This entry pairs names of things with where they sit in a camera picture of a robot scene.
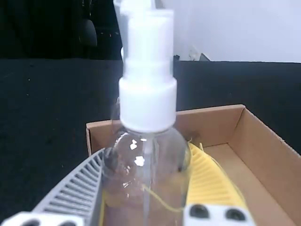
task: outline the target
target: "screw hole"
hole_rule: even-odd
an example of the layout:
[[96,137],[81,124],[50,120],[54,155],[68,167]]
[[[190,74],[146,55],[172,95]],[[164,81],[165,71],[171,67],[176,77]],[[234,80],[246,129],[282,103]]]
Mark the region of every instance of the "screw hole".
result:
[[22,226],[39,226],[39,225],[40,225],[40,222],[36,219],[29,220],[29,221],[25,222],[24,224],[22,224]]
[[209,212],[203,205],[193,205],[190,209],[190,216],[195,218],[209,218]]
[[246,217],[240,210],[230,209],[226,212],[226,218],[237,221],[245,221]]
[[67,221],[62,223],[60,226],[76,226],[76,224],[74,222]]

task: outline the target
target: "yellow wire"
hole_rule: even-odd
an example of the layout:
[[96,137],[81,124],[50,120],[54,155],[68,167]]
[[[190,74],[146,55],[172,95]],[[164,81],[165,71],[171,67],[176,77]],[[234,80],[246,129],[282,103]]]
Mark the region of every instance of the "yellow wire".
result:
[[184,208],[174,208],[168,205],[166,202],[164,202],[160,196],[158,196],[156,193],[154,193],[152,190],[150,190],[146,185],[142,185],[142,190],[146,190],[149,194],[151,194],[156,200],[158,200],[162,206],[164,206],[167,210],[171,212],[181,212]]

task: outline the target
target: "gray ribbed plastic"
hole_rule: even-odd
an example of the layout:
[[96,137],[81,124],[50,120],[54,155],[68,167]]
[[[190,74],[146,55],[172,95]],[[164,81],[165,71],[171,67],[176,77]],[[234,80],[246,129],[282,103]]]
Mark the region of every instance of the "gray ribbed plastic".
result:
[[44,197],[33,212],[72,214],[83,217],[86,226],[98,225],[102,153],[103,149],[84,160]]

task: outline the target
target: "yellow ribbed plastic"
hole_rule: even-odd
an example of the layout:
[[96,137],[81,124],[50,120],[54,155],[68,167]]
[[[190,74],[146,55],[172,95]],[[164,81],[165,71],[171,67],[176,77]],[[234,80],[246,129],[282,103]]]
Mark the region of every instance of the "yellow ribbed plastic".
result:
[[186,204],[202,203],[247,208],[238,188],[220,165],[203,150],[189,143],[192,167]]

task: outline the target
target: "wall outlet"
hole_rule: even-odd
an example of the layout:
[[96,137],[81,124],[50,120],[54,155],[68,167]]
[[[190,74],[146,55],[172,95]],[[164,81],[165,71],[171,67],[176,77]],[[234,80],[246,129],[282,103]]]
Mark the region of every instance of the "wall outlet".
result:
[[189,59],[192,61],[199,61],[200,57],[200,51],[198,51],[195,46],[191,46],[189,49]]

